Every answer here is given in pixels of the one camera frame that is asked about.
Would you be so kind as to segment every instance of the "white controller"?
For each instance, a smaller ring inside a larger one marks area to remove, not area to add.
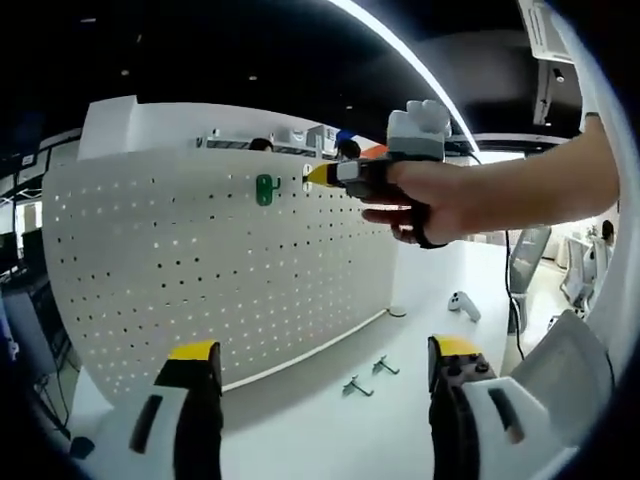
[[[449,299],[449,310],[452,312],[463,310],[467,312],[467,315],[469,315],[469,318],[471,318],[473,322],[478,322],[482,316],[478,307],[475,306],[469,296],[464,292],[456,292],[451,296]]]

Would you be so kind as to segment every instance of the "pegboard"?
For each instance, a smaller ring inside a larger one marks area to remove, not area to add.
[[[161,149],[50,171],[47,267],[65,327],[111,401],[172,348],[215,338],[225,385],[322,348],[389,306],[396,244],[309,159]],[[282,179],[270,206],[256,177]]]

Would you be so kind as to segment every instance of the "human hand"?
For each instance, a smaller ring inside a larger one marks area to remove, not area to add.
[[[408,197],[430,206],[424,224],[427,239],[445,244],[465,234],[462,219],[466,210],[463,187],[468,168],[436,162],[399,162],[387,172],[387,181],[396,185]],[[393,236],[405,243],[416,243],[411,226],[410,202],[406,198],[371,198],[366,203],[395,205],[397,209],[367,209],[365,220],[391,226]]]

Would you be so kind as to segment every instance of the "computer screen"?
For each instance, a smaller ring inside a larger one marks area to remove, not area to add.
[[[24,264],[30,272],[45,273],[47,271],[41,228],[22,235],[22,251]]]
[[[18,243],[15,232],[0,235],[0,273],[18,264]]]

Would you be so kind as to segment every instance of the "black ceiling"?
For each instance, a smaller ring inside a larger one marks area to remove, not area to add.
[[[22,5],[3,32],[13,80],[5,117],[42,111],[45,137],[81,126],[92,101],[137,94],[267,109],[383,140],[390,110],[434,98],[404,59],[327,0],[84,3],[48,2],[37,14]],[[539,62],[515,0],[357,3],[431,69],[473,132],[576,132],[568,65],[554,65],[566,81],[553,85],[551,126],[533,124]]]

